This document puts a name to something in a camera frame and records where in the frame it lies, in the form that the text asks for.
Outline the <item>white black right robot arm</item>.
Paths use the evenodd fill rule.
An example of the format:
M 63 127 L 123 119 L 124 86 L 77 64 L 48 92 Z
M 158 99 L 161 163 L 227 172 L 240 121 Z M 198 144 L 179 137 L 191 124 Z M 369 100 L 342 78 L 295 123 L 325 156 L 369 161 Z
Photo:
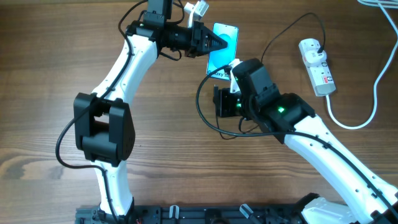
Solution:
M 295 93 L 281 94 L 265 66 L 254 58 L 222 67 L 231 87 L 216 104 L 222 117 L 254 121 L 310 163 L 337 191 L 354 223 L 397 223 L 397 187 L 366 167 Z

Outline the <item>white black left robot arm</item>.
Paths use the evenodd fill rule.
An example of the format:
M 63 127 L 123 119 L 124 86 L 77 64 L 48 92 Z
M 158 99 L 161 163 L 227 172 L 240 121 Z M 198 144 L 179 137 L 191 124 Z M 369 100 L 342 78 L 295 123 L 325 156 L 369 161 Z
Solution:
M 171 21 L 172 1 L 149 1 L 139 18 L 121 33 L 123 49 L 106 78 L 74 101 L 76 146 L 96 170 L 101 202 L 91 213 L 77 210 L 77 223 L 134 223 L 134 197 L 126 161 L 136 132 L 131 106 L 137 89 L 163 48 L 195 58 L 227 47 L 225 40 L 201 22 L 208 3 L 182 6 L 188 24 Z

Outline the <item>white power strip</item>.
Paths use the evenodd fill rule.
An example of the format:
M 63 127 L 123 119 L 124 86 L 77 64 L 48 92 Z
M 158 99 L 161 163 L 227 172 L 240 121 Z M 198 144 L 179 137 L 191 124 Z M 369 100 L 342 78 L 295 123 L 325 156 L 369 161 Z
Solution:
M 308 50 L 319 51 L 321 45 L 316 39 L 304 39 L 299 43 L 298 47 L 303 57 L 304 53 Z M 336 90 L 335 82 L 326 60 L 317 67 L 305 66 L 305 68 L 307 69 L 316 96 L 327 96 Z

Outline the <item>turquoise screen smartphone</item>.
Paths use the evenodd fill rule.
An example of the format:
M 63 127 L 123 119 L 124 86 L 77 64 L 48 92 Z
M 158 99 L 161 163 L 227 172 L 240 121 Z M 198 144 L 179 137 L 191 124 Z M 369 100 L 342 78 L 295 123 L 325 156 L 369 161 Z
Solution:
M 227 65 L 235 59 L 239 29 L 235 26 L 214 23 L 213 32 L 228 43 L 227 48 L 210 52 L 206 74 Z

